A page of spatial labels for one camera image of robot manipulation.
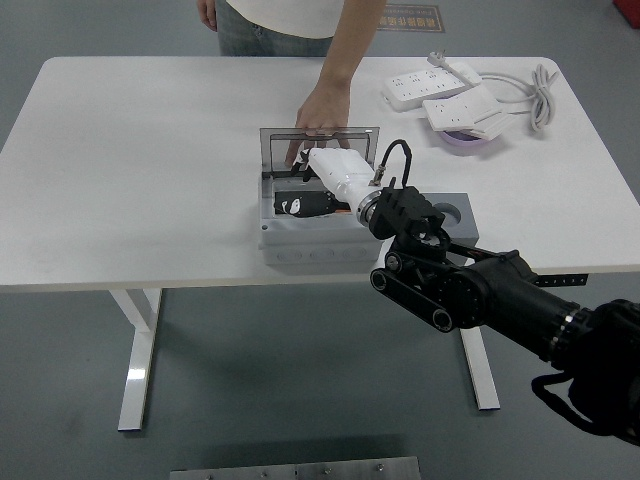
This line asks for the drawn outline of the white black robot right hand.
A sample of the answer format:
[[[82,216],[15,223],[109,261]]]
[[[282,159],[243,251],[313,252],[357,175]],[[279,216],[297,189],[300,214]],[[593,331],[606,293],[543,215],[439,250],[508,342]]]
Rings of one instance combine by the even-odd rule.
[[[279,190],[274,209],[278,214],[310,218],[337,212],[351,212],[366,225],[375,211],[380,187],[373,182],[374,171],[353,149],[311,148],[303,150],[293,163],[291,174],[302,174],[302,182],[318,178],[318,190]]]

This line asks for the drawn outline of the person's left hand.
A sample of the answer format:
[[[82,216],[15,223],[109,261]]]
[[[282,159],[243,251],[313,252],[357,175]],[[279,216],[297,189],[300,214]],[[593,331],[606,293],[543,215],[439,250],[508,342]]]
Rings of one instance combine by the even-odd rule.
[[[332,130],[348,125],[350,84],[318,82],[298,109],[295,127],[303,130]]]

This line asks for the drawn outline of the person's right hand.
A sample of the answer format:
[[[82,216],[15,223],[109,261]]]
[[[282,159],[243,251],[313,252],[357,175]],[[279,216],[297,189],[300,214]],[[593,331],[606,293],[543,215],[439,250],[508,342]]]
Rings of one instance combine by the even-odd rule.
[[[196,7],[201,23],[211,31],[216,32],[218,30],[216,1],[197,0]]]

